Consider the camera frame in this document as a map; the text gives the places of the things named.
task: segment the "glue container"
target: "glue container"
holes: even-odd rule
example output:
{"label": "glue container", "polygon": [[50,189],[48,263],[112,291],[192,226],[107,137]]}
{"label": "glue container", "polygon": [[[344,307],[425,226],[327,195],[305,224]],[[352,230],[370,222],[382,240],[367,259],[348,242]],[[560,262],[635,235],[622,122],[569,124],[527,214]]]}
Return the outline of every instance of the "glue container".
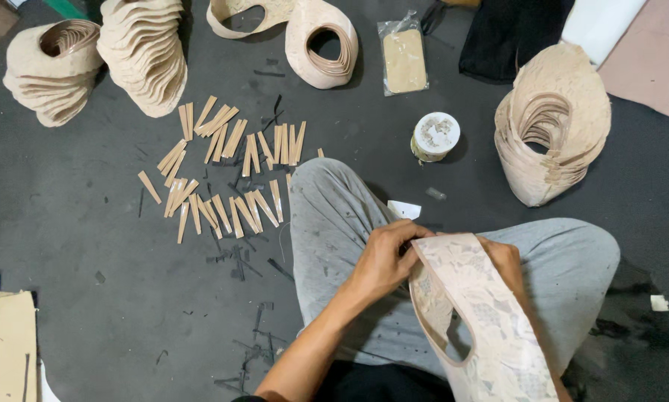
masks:
{"label": "glue container", "polygon": [[411,151],[423,162],[444,159],[461,136],[461,127],[451,115],[433,112],[422,117],[411,136]]}

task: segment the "plastic bag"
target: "plastic bag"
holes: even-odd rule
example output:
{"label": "plastic bag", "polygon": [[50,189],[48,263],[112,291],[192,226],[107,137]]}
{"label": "plastic bag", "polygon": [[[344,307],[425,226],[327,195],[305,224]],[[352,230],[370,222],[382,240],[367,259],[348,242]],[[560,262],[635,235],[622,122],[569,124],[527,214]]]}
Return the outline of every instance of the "plastic bag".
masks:
{"label": "plastic bag", "polygon": [[421,24],[409,10],[401,21],[376,24],[382,42],[383,94],[392,96],[429,88]]}

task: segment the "white lid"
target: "white lid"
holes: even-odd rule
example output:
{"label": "white lid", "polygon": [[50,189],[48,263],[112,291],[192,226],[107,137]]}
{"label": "white lid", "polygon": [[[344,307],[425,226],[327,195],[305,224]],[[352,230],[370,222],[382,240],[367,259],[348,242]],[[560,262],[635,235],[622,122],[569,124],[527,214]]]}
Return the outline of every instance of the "white lid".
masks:
{"label": "white lid", "polygon": [[461,127],[451,115],[433,112],[422,117],[414,129],[414,138],[422,151],[428,154],[443,154],[459,141]]}

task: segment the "gray sweatpants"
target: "gray sweatpants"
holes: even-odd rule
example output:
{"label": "gray sweatpants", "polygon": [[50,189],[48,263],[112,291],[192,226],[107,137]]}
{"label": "gray sweatpants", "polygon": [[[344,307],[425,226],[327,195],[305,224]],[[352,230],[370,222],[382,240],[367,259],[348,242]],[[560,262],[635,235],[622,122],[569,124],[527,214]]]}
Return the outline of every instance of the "gray sweatpants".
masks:
{"label": "gray sweatpants", "polygon": [[[396,218],[349,167],[326,158],[297,168],[290,207],[294,278],[308,325],[354,269],[369,233]],[[597,226],[568,218],[480,234],[520,250],[526,289],[544,330],[543,344],[550,345],[552,364],[562,373],[598,316],[619,262],[617,242]],[[465,325],[456,331],[470,345]],[[401,287],[357,318],[337,358],[399,363],[444,376],[409,292]]]}

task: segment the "person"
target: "person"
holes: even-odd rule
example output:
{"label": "person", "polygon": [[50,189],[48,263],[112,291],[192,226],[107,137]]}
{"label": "person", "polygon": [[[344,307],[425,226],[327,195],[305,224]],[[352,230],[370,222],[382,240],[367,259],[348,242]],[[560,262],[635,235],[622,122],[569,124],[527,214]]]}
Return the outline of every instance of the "person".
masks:
{"label": "person", "polygon": [[[397,220],[351,169],[326,158],[297,168],[290,205],[305,328],[254,395],[235,401],[453,400],[401,286],[419,260],[413,248],[401,253],[401,246],[437,234]],[[478,238],[529,316],[559,399],[570,401],[560,376],[598,316],[619,262],[617,242],[599,227],[567,218]],[[454,329],[470,347],[466,326]]]}

